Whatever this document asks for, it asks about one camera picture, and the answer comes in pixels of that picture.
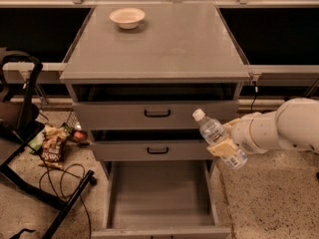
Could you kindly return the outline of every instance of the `cabinet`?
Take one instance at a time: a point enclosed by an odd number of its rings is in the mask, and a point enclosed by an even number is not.
[[[134,30],[109,20],[137,7]],[[93,238],[226,238],[192,118],[236,117],[248,74],[212,3],[98,5],[62,80],[109,180],[105,227]]]

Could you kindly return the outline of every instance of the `bowl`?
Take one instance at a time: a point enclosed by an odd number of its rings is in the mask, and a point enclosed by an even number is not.
[[[146,16],[146,13],[138,8],[123,8],[110,14],[110,19],[117,23],[120,28],[137,28]]]

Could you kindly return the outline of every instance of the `robotic hand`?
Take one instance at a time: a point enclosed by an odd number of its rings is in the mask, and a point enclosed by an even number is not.
[[[232,141],[246,153],[264,153],[270,149],[319,153],[318,101],[293,99],[276,112],[246,115],[229,124]]]

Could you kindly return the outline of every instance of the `plastic water bottle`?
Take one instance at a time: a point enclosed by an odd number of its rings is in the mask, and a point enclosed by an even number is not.
[[[192,116],[199,124],[201,136],[209,145],[217,145],[229,138],[229,135],[222,127],[222,124],[217,119],[207,117],[201,109],[196,110]],[[238,147],[235,147],[234,150],[235,154],[226,153],[220,158],[229,167],[237,169],[246,163],[247,155]]]

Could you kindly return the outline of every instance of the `speckled floor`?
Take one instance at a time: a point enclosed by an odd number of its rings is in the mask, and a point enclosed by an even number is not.
[[[44,112],[50,123],[59,126],[66,121],[67,112]],[[96,186],[89,186],[83,199],[91,216],[93,230],[103,226],[108,181],[101,165],[95,161],[88,146],[68,143],[64,167],[82,164],[95,171]],[[39,157],[23,152],[11,167],[26,181],[38,186],[46,171],[38,166]],[[232,229],[227,239],[317,239],[319,234],[319,155],[312,152],[268,151],[250,155],[246,165],[230,170],[222,162],[217,164],[211,185],[220,225]],[[72,167],[81,175],[82,168]],[[54,186],[59,190],[60,172],[52,173]],[[66,175],[63,192],[69,194],[77,179]],[[44,177],[42,188],[52,189]],[[42,238],[58,212],[48,205],[25,195],[2,178],[0,183],[0,239],[10,238],[22,228],[35,229],[21,238]],[[89,238],[89,223],[80,201],[72,208],[53,238]]]

